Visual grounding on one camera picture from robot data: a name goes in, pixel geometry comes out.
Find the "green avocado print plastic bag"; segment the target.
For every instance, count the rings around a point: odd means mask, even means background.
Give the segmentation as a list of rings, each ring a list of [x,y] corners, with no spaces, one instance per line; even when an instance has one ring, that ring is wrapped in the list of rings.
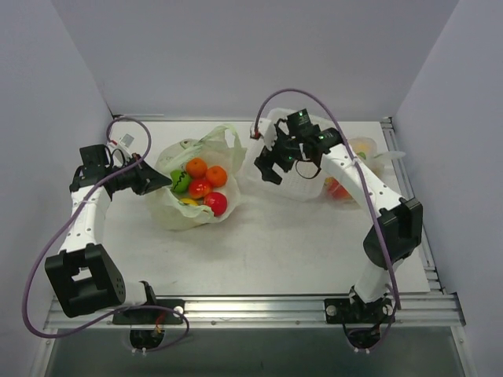
[[[196,157],[200,157],[211,167],[221,166],[226,171],[228,180],[219,191],[227,198],[228,207],[224,214],[216,216],[210,207],[185,204],[181,201],[181,194],[175,194],[168,187],[164,187],[145,197],[152,219],[167,230],[187,230],[226,220],[240,204],[236,175],[244,162],[246,151],[236,128],[225,123],[201,139],[189,138],[165,148],[154,166],[155,170],[165,175],[184,168],[187,162]]]

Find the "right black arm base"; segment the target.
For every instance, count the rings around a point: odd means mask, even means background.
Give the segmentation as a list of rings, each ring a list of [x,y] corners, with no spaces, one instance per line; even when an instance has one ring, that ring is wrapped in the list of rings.
[[[329,324],[382,324],[388,323],[393,313],[389,298],[364,303],[360,298],[326,298],[325,320]]]

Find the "red orange fake tomato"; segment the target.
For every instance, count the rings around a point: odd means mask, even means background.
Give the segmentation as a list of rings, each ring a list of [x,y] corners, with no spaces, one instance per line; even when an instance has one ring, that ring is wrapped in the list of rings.
[[[206,178],[197,178],[190,182],[188,193],[192,199],[202,199],[212,192],[211,183]]]

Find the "yellow fake mango front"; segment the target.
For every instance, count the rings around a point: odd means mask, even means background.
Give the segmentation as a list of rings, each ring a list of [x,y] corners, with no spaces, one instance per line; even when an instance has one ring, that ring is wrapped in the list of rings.
[[[190,199],[190,198],[181,198],[179,200],[182,204],[184,205],[189,205],[189,206],[194,206],[194,207],[197,207],[199,206],[199,203],[194,200],[194,199]]]

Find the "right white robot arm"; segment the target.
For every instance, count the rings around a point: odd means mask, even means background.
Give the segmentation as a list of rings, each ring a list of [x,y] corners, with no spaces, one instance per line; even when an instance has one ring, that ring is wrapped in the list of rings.
[[[264,146],[254,165],[264,182],[281,187],[284,175],[298,162],[313,163],[368,211],[373,225],[363,250],[369,262],[352,287],[356,296],[348,302],[355,320],[368,320],[387,286],[395,284],[395,271],[421,243],[422,204],[389,188],[356,155],[339,127],[321,129],[305,109],[271,122],[259,136]]]

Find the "green fake fruit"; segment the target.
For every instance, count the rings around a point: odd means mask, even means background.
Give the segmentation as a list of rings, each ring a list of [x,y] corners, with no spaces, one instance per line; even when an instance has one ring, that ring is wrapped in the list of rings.
[[[188,190],[192,178],[184,170],[173,170],[170,172],[172,186],[171,191],[177,194],[182,194]]]

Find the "white plastic basket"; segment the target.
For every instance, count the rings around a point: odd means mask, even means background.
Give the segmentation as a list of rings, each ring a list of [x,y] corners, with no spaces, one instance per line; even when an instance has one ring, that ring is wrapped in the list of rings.
[[[274,108],[269,111],[267,116],[261,117],[259,120],[259,130],[265,133],[269,126],[273,125],[273,121],[276,122],[279,118],[285,119],[287,115],[295,112],[288,108]],[[313,124],[318,124],[321,130],[334,127],[334,123],[331,120],[310,115],[310,119]],[[320,173],[314,179],[307,180],[302,178],[312,177],[317,171],[317,167],[313,163],[299,163],[298,165],[293,165],[293,168],[285,173],[280,167],[274,165],[274,171],[277,172],[282,178],[280,185],[275,185],[270,182],[262,180],[261,173],[259,169],[255,166],[255,158],[259,156],[260,152],[263,150],[263,141],[251,141],[248,147],[244,164],[242,166],[243,175],[258,188],[272,192],[279,196],[283,196],[289,199],[294,199],[298,201],[307,201],[311,199],[317,199],[324,188],[325,179],[328,175],[320,171]]]

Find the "red fake apple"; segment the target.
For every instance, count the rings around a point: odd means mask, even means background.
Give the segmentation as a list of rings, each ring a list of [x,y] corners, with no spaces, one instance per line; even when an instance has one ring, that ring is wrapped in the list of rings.
[[[215,217],[219,217],[226,212],[228,200],[220,192],[210,192],[204,197],[203,204],[211,209]]]

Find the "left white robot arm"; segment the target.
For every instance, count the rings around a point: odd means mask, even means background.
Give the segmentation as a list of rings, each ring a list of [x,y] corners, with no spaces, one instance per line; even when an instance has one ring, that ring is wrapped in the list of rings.
[[[143,196],[171,185],[171,179],[139,154],[115,166],[105,145],[81,148],[80,155],[83,163],[70,185],[75,220],[58,253],[45,260],[46,275],[68,317],[130,306],[138,321],[152,322],[159,313],[153,289],[144,280],[125,281],[103,245],[105,218],[115,192],[129,189]]]

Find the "orange fake orange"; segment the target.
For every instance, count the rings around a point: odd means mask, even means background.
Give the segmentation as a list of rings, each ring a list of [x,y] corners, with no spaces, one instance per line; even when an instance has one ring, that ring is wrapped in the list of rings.
[[[196,157],[185,164],[185,171],[192,179],[201,179],[206,176],[207,164]]]
[[[228,176],[221,166],[209,167],[205,174],[206,179],[214,188],[220,188],[227,182]]]

